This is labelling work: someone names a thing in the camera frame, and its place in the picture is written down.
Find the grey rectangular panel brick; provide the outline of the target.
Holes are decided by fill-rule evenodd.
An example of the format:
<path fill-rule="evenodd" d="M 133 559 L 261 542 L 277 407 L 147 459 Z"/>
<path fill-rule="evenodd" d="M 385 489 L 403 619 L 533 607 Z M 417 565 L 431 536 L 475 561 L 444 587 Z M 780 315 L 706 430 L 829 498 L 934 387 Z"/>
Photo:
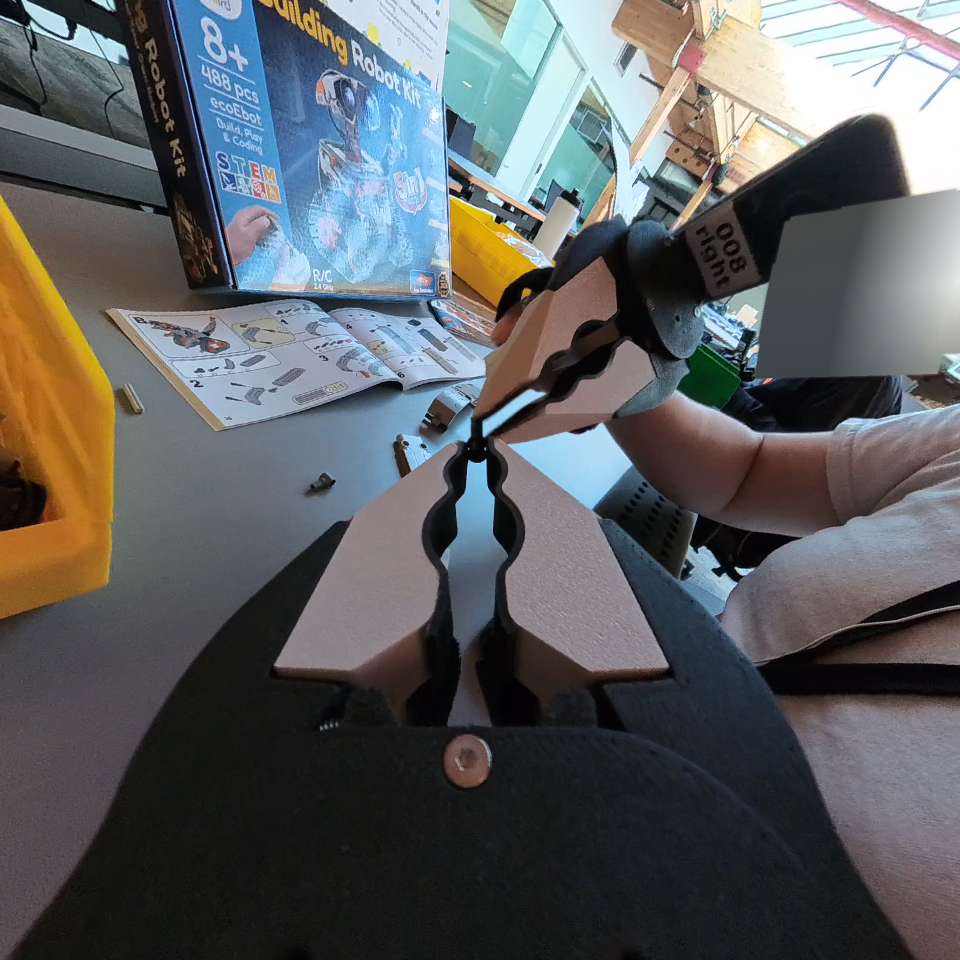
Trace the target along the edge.
<path fill-rule="evenodd" d="M 397 434 L 393 443 L 393 454 L 400 478 L 413 473 L 432 456 L 433 450 L 420 435 Z"/>

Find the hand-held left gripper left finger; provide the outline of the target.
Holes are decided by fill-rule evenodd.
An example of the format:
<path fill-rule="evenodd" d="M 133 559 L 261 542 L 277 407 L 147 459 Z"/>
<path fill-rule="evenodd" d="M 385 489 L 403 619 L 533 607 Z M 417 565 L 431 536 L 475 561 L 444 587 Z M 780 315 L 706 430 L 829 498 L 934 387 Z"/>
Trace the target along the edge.
<path fill-rule="evenodd" d="M 403 719 L 448 714 L 460 673 L 445 556 L 466 446 L 448 444 L 348 523 L 274 662 L 283 677 L 383 693 Z"/>

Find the grey desk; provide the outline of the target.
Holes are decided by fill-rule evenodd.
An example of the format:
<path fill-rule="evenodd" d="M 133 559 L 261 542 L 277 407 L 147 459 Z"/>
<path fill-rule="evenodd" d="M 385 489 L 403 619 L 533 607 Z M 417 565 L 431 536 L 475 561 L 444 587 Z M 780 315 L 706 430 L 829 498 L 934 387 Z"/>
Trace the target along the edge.
<path fill-rule="evenodd" d="M 2 958 L 666 958 L 688 762 L 658 743 L 653 681 L 558 693 L 501 661 L 506 553 L 487 460 L 465 452 L 444 563 L 460 673 L 448 713 L 275 661 L 352 518 L 402 478 L 387 440 L 426 406 L 372 388 L 208 435 L 106 310 L 167 312 L 173 255 L 102 203 L 33 191 L 38 258 L 66 280 L 125 418 L 105 593 L 2 643 Z M 38 231 L 32 230 L 36 218 Z M 329 473 L 330 491 L 305 495 Z"/>

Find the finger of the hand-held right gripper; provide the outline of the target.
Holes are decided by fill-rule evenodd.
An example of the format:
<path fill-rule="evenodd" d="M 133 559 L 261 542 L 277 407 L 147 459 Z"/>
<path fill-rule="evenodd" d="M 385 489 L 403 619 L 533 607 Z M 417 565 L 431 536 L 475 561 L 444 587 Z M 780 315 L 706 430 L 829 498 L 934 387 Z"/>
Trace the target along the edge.
<path fill-rule="evenodd" d="M 589 430 L 657 385 L 650 354 L 630 340 L 601 345 L 560 371 L 537 356 L 536 338 L 514 333 L 488 358 L 484 441 L 526 443 Z"/>
<path fill-rule="evenodd" d="M 597 348 L 624 339 L 611 323 L 617 312 L 617 282 L 606 262 L 598 258 L 557 291 L 543 291 L 529 301 L 511 335 L 534 337 L 535 358 L 549 354 L 550 370 L 559 372 Z M 486 358 L 486 370 L 491 355 Z M 474 420 L 484 421 L 484 386 Z"/>

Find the colourful printed leaflet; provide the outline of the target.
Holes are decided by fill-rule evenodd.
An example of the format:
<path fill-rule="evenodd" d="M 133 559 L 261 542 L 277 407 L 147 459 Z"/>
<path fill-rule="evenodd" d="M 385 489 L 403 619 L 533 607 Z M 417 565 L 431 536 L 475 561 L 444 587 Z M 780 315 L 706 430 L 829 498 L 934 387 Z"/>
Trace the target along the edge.
<path fill-rule="evenodd" d="M 490 349 L 497 346 L 493 339 L 496 321 L 477 304 L 450 297 L 430 300 L 428 306 L 437 322 L 456 337 Z"/>

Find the blue robot kit box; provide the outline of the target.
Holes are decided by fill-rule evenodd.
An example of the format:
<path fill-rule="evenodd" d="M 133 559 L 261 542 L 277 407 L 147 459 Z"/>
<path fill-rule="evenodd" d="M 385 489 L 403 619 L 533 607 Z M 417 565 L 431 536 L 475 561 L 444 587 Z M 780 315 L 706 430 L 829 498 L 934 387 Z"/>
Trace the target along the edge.
<path fill-rule="evenodd" d="M 450 295 L 442 94 L 410 54 L 446 2 L 116 2 L 186 282 L 236 294 Z"/>

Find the grey curved brick assembly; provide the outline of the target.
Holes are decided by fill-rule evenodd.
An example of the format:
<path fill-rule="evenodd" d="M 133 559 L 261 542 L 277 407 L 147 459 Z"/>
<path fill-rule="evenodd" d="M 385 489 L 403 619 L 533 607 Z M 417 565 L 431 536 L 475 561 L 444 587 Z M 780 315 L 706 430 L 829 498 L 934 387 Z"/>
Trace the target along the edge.
<path fill-rule="evenodd" d="M 475 407 L 480 392 L 480 387 L 473 383 L 458 383 L 444 389 L 431 401 L 421 425 L 439 434 L 446 433 L 460 414 Z"/>

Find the yellow bin with plastic bags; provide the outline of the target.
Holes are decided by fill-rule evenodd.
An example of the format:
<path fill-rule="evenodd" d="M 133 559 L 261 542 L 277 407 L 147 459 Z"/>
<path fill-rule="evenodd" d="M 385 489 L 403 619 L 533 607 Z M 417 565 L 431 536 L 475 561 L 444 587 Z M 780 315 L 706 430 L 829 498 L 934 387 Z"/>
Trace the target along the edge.
<path fill-rule="evenodd" d="M 452 271 L 491 305 L 509 284 L 554 263 L 494 215 L 460 198 L 449 199 Z"/>

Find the dark brick parts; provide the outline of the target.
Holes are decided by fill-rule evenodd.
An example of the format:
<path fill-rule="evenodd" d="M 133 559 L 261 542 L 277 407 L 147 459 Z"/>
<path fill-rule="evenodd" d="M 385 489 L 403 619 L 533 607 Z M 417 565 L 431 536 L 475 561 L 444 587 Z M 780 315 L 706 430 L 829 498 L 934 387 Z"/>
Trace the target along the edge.
<path fill-rule="evenodd" d="M 21 474 L 18 455 L 1 448 L 1 531 L 12 531 L 41 522 L 47 503 L 45 486 Z"/>

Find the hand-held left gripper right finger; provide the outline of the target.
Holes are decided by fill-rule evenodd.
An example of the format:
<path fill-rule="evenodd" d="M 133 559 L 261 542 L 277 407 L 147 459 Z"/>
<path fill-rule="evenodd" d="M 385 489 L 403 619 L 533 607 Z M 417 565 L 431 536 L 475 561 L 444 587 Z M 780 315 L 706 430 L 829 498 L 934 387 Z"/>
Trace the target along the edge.
<path fill-rule="evenodd" d="M 664 679 L 669 665 L 594 511 L 510 447 L 487 448 L 501 662 L 542 709 L 564 690 Z"/>

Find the person in beige shirt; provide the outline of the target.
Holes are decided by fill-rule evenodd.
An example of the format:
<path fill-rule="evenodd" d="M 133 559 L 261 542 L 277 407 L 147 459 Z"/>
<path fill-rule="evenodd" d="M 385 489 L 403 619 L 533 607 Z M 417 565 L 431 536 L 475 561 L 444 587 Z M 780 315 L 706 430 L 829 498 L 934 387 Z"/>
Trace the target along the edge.
<path fill-rule="evenodd" d="M 853 642 L 854 628 L 958 582 L 958 407 L 854 419 L 829 440 L 839 526 L 774 551 L 726 601 L 725 630 L 757 665 L 958 666 L 958 601 Z M 916 958 L 959 956 L 958 696 L 779 699 L 837 833 Z"/>

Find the white bottle with black lid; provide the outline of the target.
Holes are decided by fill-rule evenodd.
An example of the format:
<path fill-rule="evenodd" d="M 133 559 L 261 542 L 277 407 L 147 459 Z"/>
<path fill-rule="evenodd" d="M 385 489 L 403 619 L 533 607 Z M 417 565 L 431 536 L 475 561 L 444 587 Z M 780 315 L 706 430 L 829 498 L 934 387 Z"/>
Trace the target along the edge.
<path fill-rule="evenodd" d="M 553 191 L 551 196 L 553 201 L 546 211 L 545 219 L 538 228 L 533 242 L 546 258 L 553 260 L 577 225 L 583 199 L 576 188 L 572 191 L 566 189 Z"/>

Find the green box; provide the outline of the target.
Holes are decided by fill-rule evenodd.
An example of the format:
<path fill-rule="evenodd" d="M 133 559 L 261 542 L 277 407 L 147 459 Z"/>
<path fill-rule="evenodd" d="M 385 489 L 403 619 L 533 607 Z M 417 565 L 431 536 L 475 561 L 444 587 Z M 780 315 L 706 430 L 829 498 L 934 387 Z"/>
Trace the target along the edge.
<path fill-rule="evenodd" d="M 678 383 L 678 392 L 703 406 L 723 409 L 741 384 L 740 367 L 704 343 L 687 363 L 688 372 Z"/>

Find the instruction booklet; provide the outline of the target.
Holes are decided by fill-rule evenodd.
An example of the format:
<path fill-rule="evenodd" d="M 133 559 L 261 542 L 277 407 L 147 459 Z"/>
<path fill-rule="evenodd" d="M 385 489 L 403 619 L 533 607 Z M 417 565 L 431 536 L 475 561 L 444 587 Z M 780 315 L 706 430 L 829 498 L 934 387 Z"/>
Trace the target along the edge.
<path fill-rule="evenodd" d="M 486 375 L 485 361 L 431 316 L 328 311 L 301 298 L 106 314 L 215 430 L 314 409 L 378 385 L 407 391 Z"/>

